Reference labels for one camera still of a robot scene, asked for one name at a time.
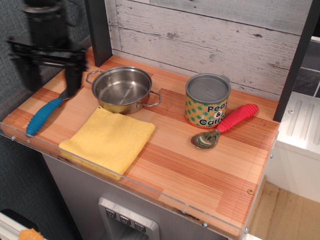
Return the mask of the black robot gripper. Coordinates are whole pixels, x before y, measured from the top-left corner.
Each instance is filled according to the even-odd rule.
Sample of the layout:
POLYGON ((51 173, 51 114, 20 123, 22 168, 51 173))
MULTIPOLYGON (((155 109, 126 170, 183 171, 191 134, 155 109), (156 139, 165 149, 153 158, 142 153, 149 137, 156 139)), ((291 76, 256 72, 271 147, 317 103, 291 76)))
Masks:
POLYGON ((65 68, 66 96, 73 97, 87 69, 85 50, 69 39, 75 27, 65 12, 26 12, 29 36, 10 36, 7 42, 24 86, 36 92, 42 86, 39 65, 65 68))

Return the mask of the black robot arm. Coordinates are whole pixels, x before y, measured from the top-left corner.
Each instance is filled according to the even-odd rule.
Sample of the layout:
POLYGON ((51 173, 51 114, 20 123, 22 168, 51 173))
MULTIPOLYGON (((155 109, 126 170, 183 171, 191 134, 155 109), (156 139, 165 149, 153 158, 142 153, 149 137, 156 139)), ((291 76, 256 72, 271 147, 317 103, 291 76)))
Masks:
POLYGON ((85 49, 69 38, 67 11, 62 0, 25 0, 21 5, 28 22, 28 36, 10 36, 10 59, 24 85, 37 91, 43 84, 40 66, 65 70, 64 98, 81 88, 82 73, 87 69, 85 49))

